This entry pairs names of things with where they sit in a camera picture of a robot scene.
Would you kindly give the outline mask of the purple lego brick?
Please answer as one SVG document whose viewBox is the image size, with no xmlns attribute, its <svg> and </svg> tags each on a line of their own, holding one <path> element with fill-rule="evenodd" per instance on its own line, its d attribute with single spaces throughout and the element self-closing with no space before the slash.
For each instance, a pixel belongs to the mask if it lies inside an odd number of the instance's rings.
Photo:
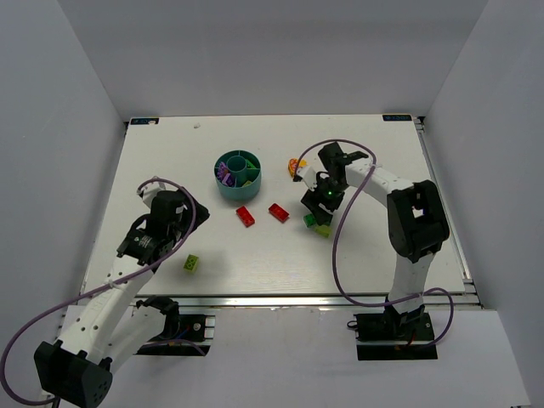
<svg viewBox="0 0 544 408">
<path fill-rule="evenodd" d="M 221 161 L 216 169 L 216 177 L 219 181 L 223 181 L 229 175 L 230 170 L 228 169 L 226 163 L 224 161 Z"/>
<path fill-rule="evenodd" d="M 235 177 L 231 173 L 224 173 L 219 181 L 222 185 L 233 188 L 235 187 Z"/>
</svg>

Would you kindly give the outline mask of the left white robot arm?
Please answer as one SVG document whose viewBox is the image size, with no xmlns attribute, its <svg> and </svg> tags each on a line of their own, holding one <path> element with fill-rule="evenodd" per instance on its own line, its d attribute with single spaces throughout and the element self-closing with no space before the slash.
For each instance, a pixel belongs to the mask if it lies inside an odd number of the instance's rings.
<svg viewBox="0 0 544 408">
<path fill-rule="evenodd" d="M 92 296 L 54 343 L 41 343 L 34 354 L 42 389 L 77 407 L 99 406 L 130 356 L 180 329 L 179 305 L 169 297 L 138 301 L 134 314 L 122 317 L 163 258 L 208 220 L 209 211 L 186 192 L 162 184 L 139 195 L 150 210 L 133 222 L 117 248 L 106 290 Z"/>
</svg>

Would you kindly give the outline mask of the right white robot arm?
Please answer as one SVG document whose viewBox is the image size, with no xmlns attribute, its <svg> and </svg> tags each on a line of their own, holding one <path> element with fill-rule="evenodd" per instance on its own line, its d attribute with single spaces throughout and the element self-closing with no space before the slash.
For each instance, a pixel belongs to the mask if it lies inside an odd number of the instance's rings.
<svg viewBox="0 0 544 408">
<path fill-rule="evenodd" d="M 362 144 L 345 152 L 342 139 L 315 144 L 323 166 L 296 166 L 292 179 L 305 183 L 301 202 L 319 225 L 329 224 L 336 210 L 342 228 L 355 201 L 367 194 L 387 215 L 388 239 L 396 253 L 394 281 L 380 308 L 401 320 L 415 319 L 424 310 L 423 296 L 430 265 L 450 237 L 445 209 L 436 184 L 414 182 L 380 167 L 377 155 Z"/>
</svg>

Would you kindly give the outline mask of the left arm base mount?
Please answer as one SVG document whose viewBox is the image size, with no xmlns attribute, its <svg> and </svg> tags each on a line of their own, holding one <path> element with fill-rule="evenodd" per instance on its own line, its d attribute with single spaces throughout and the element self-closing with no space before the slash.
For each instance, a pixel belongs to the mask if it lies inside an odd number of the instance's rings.
<svg viewBox="0 0 544 408">
<path fill-rule="evenodd" d="M 182 313 L 168 323 L 162 333 L 145 343 L 136 355 L 168 357 L 204 357 L 214 337 L 213 314 Z"/>
</svg>

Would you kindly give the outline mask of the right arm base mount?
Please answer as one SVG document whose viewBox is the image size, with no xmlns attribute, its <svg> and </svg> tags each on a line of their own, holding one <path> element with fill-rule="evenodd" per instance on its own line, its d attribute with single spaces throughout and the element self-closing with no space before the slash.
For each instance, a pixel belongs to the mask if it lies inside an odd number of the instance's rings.
<svg viewBox="0 0 544 408">
<path fill-rule="evenodd" d="M 346 324 L 355 334 L 358 361 L 436 360 L 434 329 L 429 313 L 394 331 L 384 314 L 356 314 Z"/>
</svg>

